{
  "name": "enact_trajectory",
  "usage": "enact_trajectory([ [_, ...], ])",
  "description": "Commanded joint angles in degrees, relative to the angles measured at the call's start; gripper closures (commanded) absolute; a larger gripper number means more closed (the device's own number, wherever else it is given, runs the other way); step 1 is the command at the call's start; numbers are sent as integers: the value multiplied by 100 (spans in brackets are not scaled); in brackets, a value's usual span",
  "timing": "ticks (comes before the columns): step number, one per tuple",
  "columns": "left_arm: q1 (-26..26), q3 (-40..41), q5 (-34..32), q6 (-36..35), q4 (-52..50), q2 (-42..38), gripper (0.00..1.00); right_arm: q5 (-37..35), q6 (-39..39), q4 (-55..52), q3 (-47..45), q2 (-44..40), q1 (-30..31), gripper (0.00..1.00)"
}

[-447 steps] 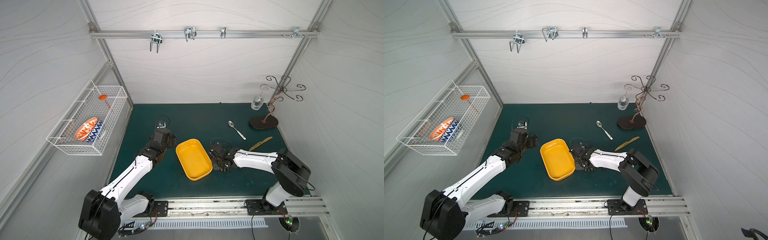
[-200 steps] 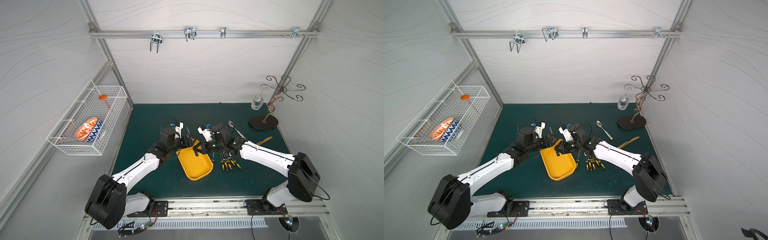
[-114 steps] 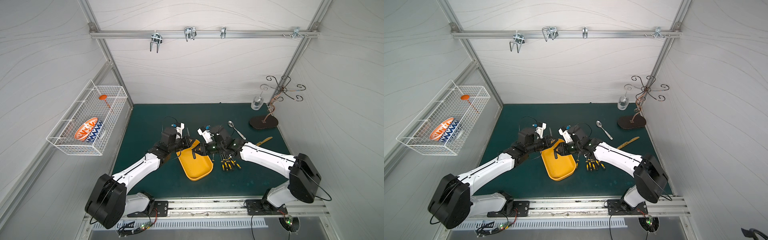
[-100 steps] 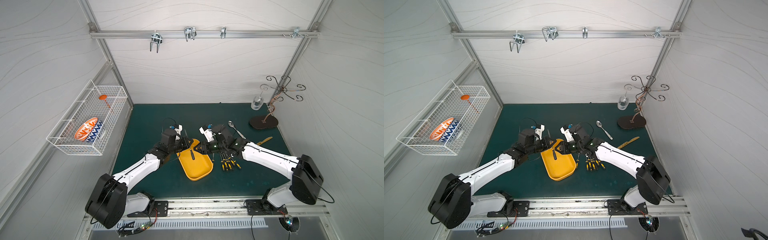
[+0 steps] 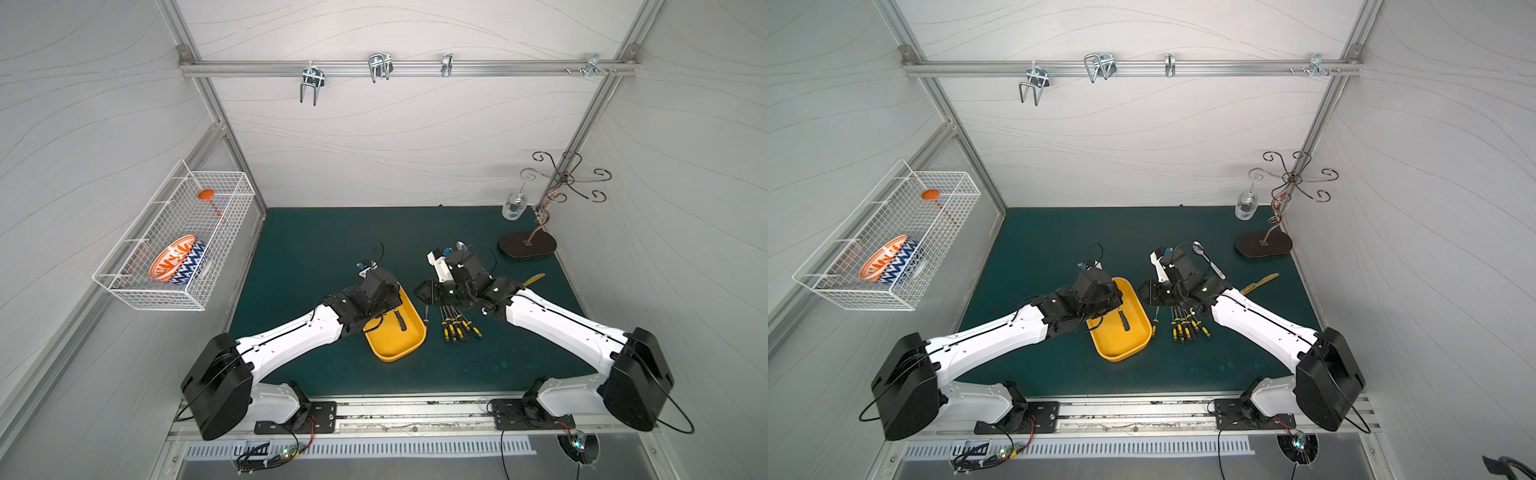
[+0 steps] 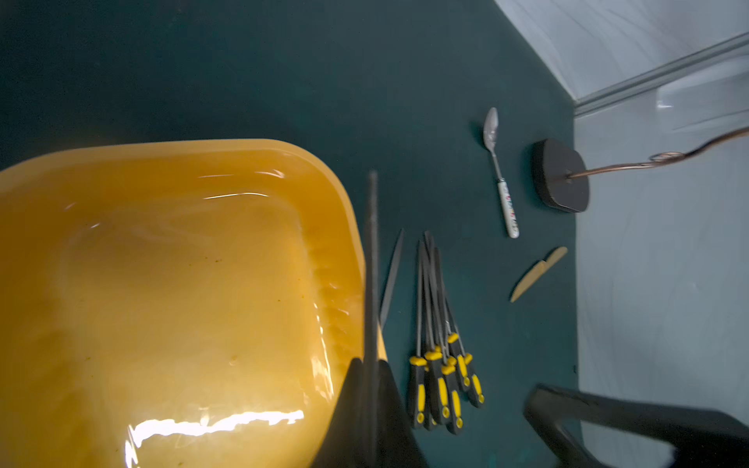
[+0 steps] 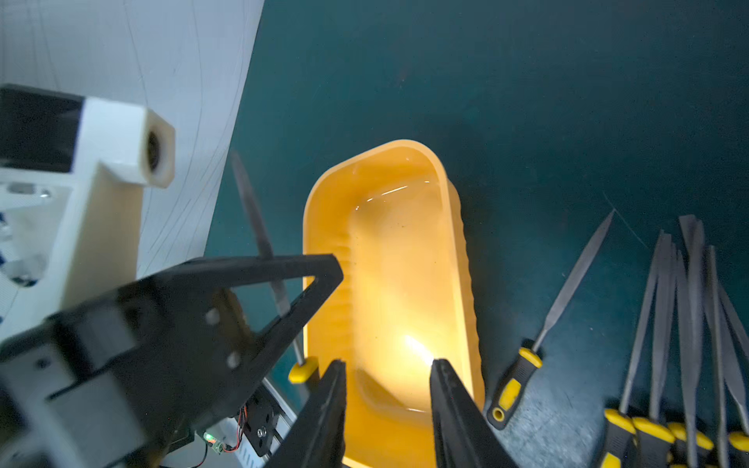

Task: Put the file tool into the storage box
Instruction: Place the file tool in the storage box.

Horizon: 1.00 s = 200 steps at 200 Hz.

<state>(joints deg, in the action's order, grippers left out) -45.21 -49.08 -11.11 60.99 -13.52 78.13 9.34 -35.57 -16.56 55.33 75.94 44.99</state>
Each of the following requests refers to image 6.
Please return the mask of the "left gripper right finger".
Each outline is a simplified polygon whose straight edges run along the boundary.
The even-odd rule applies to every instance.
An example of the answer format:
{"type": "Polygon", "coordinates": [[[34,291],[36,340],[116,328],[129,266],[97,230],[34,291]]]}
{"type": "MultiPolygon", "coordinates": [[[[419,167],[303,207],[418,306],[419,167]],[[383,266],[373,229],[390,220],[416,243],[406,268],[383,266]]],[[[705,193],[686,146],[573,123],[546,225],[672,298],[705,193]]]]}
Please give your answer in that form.
{"type": "Polygon", "coordinates": [[[673,446],[673,467],[746,467],[748,426],[711,409],[622,401],[538,384],[528,395],[524,417],[557,456],[561,467],[602,467],[563,427],[579,420],[673,446]]]}

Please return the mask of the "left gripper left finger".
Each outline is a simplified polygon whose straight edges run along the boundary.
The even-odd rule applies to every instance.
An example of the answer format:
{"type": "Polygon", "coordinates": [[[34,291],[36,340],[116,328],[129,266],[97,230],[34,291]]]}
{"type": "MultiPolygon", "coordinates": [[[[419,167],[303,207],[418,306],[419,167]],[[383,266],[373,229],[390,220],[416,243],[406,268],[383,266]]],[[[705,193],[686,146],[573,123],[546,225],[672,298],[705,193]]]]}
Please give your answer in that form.
{"type": "Polygon", "coordinates": [[[405,406],[388,362],[378,362],[378,399],[369,405],[363,397],[364,365],[350,362],[341,394],[313,467],[426,467],[428,465],[412,432],[405,406]],[[362,416],[376,421],[376,459],[364,458],[362,416]]]}

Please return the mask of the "yellow plastic storage tray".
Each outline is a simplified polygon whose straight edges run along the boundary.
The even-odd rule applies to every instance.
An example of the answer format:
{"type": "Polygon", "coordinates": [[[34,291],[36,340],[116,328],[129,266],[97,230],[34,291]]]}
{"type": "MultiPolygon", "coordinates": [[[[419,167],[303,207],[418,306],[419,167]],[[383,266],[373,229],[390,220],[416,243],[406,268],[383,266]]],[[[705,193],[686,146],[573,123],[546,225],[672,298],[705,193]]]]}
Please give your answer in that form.
{"type": "Polygon", "coordinates": [[[363,354],[349,197],[278,140],[1,173],[5,467],[306,467],[363,354]]]}

